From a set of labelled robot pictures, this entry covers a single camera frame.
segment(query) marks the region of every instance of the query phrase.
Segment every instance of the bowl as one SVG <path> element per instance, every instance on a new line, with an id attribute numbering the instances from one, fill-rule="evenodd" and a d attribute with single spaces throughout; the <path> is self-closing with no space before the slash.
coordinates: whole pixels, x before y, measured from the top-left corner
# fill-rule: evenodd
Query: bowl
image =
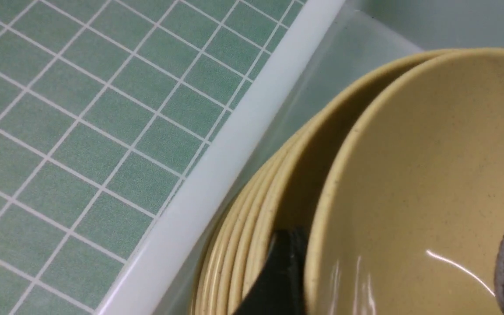
<path id="1" fill-rule="evenodd" d="M 308 242 L 309 314 L 500 315 L 504 49 L 410 70 L 362 114 Z"/>
<path id="2" fill-rule="evenodd" d="M 352 83 L 304 126 L 262 203 L 246 259 L 242 296 L 262 270 L 274 230 L 295 226 L 310 230 L 334 157 L 366 107 L 404 72 L 451 51 L 424 52 L 381 66 Z"/>

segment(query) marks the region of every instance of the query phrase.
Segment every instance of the stacked plate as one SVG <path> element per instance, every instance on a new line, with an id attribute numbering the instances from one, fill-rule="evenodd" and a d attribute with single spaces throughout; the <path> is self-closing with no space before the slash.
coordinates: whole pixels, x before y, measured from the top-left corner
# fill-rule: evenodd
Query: stacked plate
<path id="1" fill-rule="evenodd" d="M 476 275 L 441 278 L 448 267 L 426 259 L 456 253 L 462 266 L 496 255 L 502 170 L 504 50 L 436 50 L 384 65 L 336 96 L 242 189 L 204 252 L 190 313 L 232 314 L 272 233 L 305 227 L 308 313 L 468 314 L 475 302 L 496 314 L 472 293 Z M 490 228 L 489 243 L 477 241 Z M 488 279 L 494 258 L 477 268 Z M 454 284 L 471 299 L 460 299 L 462 289 L 448 297 Z"/>

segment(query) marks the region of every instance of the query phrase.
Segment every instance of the dish stack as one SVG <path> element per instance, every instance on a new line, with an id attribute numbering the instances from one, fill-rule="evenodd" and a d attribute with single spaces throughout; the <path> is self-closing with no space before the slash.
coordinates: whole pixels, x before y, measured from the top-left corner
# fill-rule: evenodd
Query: dish stack
<path id="1" fill-rule="evenodd" d="M 500 314 L 504 49 L 408 56 L 336 96 L 226 209 L 190 313 L 234 313 L 296 227 L 308 314 Z"/>

